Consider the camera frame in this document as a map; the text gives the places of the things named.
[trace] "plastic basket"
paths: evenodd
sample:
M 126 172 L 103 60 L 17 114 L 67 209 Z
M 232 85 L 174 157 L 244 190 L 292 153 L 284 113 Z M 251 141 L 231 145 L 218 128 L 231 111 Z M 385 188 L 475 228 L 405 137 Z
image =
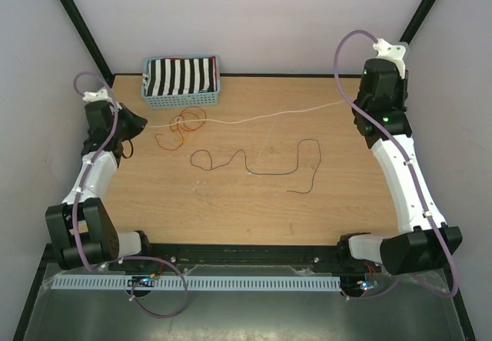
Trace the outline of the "plastic basket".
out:
M 217 74 L 217 91 L 208 93 L 195 94 L 177 94 L 177 95 L 146 95 L 145 85 L 141 86 L 141 97 L 147 102 L 150 108 L 174 108 L 189 107 L 191 105 L 217 105 L 218 93 L 221 90 L 221 74 L 219 71 L 219 58 L 217 55 L 169 55 L 161 57 L 146 58 L 144 62 L 143 75 L 147 74 L 149 61 L 162 58 L 209 58 L 215 57 L 215 71 Z

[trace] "white wall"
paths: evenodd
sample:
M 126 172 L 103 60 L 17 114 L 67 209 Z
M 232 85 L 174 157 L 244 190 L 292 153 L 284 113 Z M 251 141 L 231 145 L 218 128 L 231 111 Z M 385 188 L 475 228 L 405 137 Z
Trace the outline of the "white wall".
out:
M 438 0 L 412 43 L 409 115 L 419 159 L 464 242 L 455 257 L 477 339 L 490 338 L 492 0 Z
M 114 72 L 146 57 L 216 53 L 223 72 L 331 73 L 337 43 L 365 28 L 398 40 L 421 0 L 75 0 Z M 371 47 L 344 51 L 360 73 Z
M 44 213 L 80 165 L 86 121 L 71 89 L 92 60 L 58 0 L 0 0 L 0 339 L 12 339 L 49 241 Z

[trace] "white rope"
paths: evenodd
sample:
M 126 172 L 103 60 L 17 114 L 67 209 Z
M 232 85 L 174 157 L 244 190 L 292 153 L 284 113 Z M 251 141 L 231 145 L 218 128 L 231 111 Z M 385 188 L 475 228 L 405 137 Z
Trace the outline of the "white rope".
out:
M 158 126 L 150 125 L 148 127 L 149 128 L 170 127 L 170 126 L 175 126 L 176 124 L 186 124 L 188 122 L 203 122 L 203 121 L 217 122 L 218 124 L 242 124 L 244 122 L 259 120 L 260 118 L 268 118 L 268 117 L 280 116 L 281 114 L 304 113 L 304 112 L 316 111 L 317 109 L 322 109 L 322 108 L 325 108 L 325 107 L 330 107 L 332 105 L 336 105 L 336 104 L 340 104 L 340 103 L 344 103 L 344 102 L 345 102 L 345 100 L 335 101 L 334 103 L 327 103 L 327 104 L 323 104 L 323 105 L 318 105 L 317 107 L 313 107 L 313 108 L 298 109 L 298 110 L 293 110 L 293 111 L 282 111 L 282 112 L 277 112 L 277 113 L 272 113 L 272 114 L 264 114 L 262 116 L 256 116 L 256 117 L 253 117 L 253 118 L 247 118 L 245 120 L 240 120 L 240 121 L 221 121 L 221 120 L 214 120 L 213 118 L 205 118 L 205 119 L 200 119 L 200 120 L 176 121 L 173 124 L 160 124 Z

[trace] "wooden tabletop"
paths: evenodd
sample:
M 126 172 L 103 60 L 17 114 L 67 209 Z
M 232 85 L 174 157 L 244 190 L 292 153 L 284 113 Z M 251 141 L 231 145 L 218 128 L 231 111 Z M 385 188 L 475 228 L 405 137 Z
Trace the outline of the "wooden tabletop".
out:
M 355 97 L 358 79 L 344 79 Z M 115 94 L 148 126 L 167 124 L 182 108 L 153 110 L 140 98 L 140 76 L 118 76 Z M 222 78 L 219 105 L 204 108 L 209 118 L 237 121 L 260 114 L 305 109 L 339 101 L 331 78 Z M 178 145 L 168 128 L 146 129 L 133 140 L 135 154 L 121 160 L 105 198 L 117 230 L 143 230 L 151 242 L 242 244 L 336 244 L 341 234 L 397 234 L 393 201 L 376 159 L 353 124 L 345 103 L 300 114 L 243 124 L 208 122 Z M 239 154 L 226 167 L 205 171 L 190 164 L 207 149 L 223 164 L 244 149 L 248 166 L 261 173 L 292 171 L 298 142 L 299 168 L 288 176 L 256 176 Z M 210 167 L 203 153 L 193 160 Z

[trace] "black and white striped fabric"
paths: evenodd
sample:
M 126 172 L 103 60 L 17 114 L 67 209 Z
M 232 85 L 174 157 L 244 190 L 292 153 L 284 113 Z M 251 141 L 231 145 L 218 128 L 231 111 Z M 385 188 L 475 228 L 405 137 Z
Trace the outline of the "black and white striped fabric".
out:
M 144 84 L 147 96 L 217 91 L 215 57 L 151 60 Z

